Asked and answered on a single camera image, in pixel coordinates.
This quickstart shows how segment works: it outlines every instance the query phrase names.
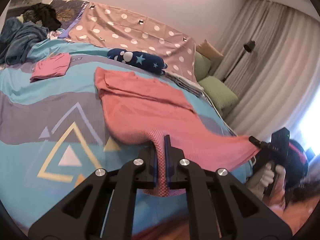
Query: bedsheet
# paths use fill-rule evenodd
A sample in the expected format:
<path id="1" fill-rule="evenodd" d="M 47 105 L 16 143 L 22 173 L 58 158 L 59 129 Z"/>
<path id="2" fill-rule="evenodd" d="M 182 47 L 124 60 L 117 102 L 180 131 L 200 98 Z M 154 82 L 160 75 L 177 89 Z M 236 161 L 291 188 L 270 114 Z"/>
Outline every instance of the bedsheet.
<path id="1" fill-rule="evenodd" d="M 121 168 L 144 145 L 124 145 L 110 136 L 94 86 L 97 66 L 154 75 L 106 58 L 108 49 L 87 43 L 45 40 L 22 65 L 0 69 L 0 199 L 11 217 L 29 228 L 96 168 Z M 51 53 L 71 54 L 63 77 L 29 83 L 35 62 Z M 163 82 L 180 89 L 164 76 Z M 210 131 L 232 136 L 205 100 L 183 91 Z M 252 167 L 234 171 L 245 181 Z M 155 197 L 137 192 L 133 234 L 187 212 L 185 195 Z"/>

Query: pink towel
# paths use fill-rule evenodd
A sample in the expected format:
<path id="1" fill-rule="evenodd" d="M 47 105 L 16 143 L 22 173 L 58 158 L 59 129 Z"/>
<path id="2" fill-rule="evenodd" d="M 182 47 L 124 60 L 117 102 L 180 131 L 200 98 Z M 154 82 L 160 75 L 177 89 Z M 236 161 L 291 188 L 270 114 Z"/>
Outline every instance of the pink towel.
<path id="1" fill-rule="evenodd" d="M 40 60 L 31 75 L 30 83 L 40 79 L 64 76 L 69 68 L 70 60 L 69 53 L 59 53 Z"/>
<path id="2" fill-rule="evenodd" d="M 164 136 L 184 151 L 185 157 L 203 169 L 232 170 L 257 154 L 248 136 L 223 137 L 209 132 L 182 91 L 145 79 L 134 72 L 109 71 L 97 67 L 95 85 L 102 100 L 109 131 L 127 144 L 151 140 L 157 150 L 158 187 L 154 195 L 168 196 Z"/>

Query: white triangle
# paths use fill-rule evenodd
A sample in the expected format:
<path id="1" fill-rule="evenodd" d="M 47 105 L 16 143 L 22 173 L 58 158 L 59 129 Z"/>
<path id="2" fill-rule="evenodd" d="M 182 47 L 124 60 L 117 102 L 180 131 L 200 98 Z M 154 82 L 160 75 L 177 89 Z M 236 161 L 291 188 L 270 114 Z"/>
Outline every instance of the white triangle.
<path id="1" fill-rule="evenodd" d="M 69 145 L 64 152 L 58 166 L 76 166 L 82 167 L 81 161 L 78 159 L 77 155 L 73 151 L 72 147 Z"/>
<path id="2" fill-rule="evenodd" d="M 43 129 L 42 133 L 40 134 L 39 139 L 41 139 L 41 138 L 49 138 L 49 137 L 50 137 L 50 133 L 49 133 L 48 127 L 46 126 Z"/>

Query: green cushion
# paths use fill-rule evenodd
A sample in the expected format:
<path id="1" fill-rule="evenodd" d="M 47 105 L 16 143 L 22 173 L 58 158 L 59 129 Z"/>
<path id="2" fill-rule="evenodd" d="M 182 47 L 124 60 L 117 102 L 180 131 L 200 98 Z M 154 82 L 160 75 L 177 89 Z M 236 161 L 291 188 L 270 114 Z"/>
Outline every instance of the green cushion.
<path id="1" fill-rule="evenodd" d="M 199 84 L 218 109 L 224 109 L 238 102 L 238 97 L 216 77 L 208 76 L 199 81 Z"/>
<path id="2" fill-rule="evenodd" d="M 197 81 L 203 80 L 209 72 L 211 61 L 196 51 L 195 53 L 195 76 Z"/>

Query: beige cushion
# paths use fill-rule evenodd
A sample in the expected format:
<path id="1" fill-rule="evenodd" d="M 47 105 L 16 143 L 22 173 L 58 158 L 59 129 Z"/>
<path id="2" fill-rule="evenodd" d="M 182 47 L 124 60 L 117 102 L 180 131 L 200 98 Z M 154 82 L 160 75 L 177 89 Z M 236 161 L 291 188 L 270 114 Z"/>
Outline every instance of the beige cushion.
<path id="1" fill-rule="evenodd" d="M 207 57 L 211 61 L 214 59 L 223 59 L 223 55 L 217 51 L 207 40 L 204 40 L 201 44 L 196 46 L 198 51 L 203 56 Z"/>

